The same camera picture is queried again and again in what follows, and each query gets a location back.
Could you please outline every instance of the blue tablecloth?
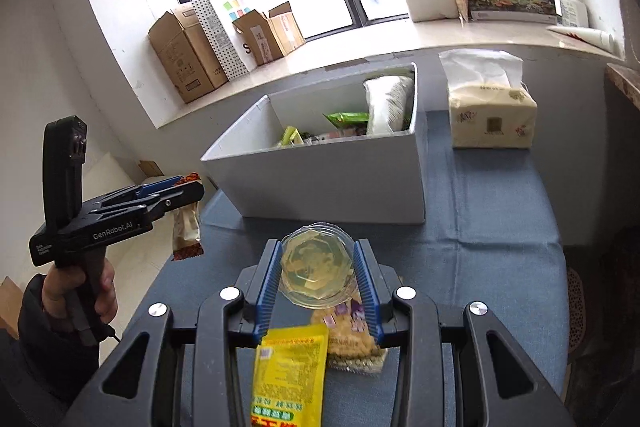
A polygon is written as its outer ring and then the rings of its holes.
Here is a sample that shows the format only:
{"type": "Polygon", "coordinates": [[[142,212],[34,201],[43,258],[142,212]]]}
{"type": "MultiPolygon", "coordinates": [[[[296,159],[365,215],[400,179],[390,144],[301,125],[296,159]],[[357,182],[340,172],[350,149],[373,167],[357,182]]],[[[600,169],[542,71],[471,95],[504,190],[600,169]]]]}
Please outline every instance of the blue tablecloth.
{"type": "MultiPolygon", "coordinates": [[[[351,237],[368,238],[379,263],[393,266],[407,284],[437,303],[488,304],[560,393],[568,344],[566,272],[545,187],[528,151],[452,150],[448,118],[446,112],[427,113],[426,223],[341,227],[351,237]]],[[[135,316],[154,302],[176,311],[199,306],[232,285],[243,267],[256,264],[268,239],[302,225],[242,218],[222,192],[204,208],[201,221],[205,254],[166,263],[135,316]]],[[[309,316],[310,311],[278,295],[271,325],[306,324],[309,316]]],[[[239,351],[248,411],[254,351],[239,351]]],[[[443,352],[447,424],[453,425],[452,363],[450,352],[443,352]]],[[[183,426],[190,424],[189,363],[186,368],[183,426]]],[[[328,371],[322,424],[388,426],[397,373],[397,350],[378,377],[328,371]]]]}

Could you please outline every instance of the white bottle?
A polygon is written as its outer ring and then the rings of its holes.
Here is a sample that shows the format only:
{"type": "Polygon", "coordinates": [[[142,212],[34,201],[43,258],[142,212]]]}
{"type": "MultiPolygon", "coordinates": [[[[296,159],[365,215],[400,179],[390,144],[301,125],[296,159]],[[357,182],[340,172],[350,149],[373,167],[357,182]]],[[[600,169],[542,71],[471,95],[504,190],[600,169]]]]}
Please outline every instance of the white bottle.
{"type": "Polygon", "coordinates": [[[560,10],[562,13],[562,24],[564,26],[589,27],[587,7],[583,2],[578,0],[560,0],[560,10]]]}

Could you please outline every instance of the window sill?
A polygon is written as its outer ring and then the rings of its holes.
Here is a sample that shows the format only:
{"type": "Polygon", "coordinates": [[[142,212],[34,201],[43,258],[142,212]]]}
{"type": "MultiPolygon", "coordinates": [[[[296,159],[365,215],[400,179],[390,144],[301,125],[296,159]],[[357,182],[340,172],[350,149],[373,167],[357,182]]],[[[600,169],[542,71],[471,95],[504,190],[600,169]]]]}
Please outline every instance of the window sill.
{"type": "Polygon", "coordinates": [[[185,105],[162,126],[208,105],[299,73],[400,58],[398,54],[429,48],[455,46],[500,46],[515,44],[544,46],[569,52],[601,55],[619,60],[595,46],[550,32],[546,25],[526,22],[473,22],[458,20],[413,23],[397,20],[349,30],[307,42],[284,58],[265,64],[249,74],[226,83],[219,89],[185,105]]]}

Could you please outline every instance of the gray box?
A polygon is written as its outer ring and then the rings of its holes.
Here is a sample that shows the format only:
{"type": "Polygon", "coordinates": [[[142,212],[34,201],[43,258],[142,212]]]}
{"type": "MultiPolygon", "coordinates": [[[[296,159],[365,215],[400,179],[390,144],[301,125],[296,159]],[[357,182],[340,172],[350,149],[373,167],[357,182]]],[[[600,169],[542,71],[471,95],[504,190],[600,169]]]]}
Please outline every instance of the gray box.
{"type": "Polygon", "coordinates": [[[415,64],[352,74],[264,96],[202,157],[209,174],[246,217],[343,223],[425,220],[420,162],[426,119],[417,112],[415,64]],[[362,83],[384,74],[414,77],[408,130],[277,148],[287,125],[335,130],[323,116],[368,111],[362,83]]]}

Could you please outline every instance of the round plastic lid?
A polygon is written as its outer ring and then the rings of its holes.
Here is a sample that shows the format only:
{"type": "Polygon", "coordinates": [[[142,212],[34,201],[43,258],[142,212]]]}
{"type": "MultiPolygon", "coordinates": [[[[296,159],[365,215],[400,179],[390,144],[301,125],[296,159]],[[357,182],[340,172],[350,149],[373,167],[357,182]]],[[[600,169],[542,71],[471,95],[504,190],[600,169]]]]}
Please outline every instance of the round plastic lid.
{"type": "Polygon", "coordinates": [[[337,306],[356,290],[353,239],[330,223],[314,223],[282,240],[280,291],[311,309],[337,306]]]}

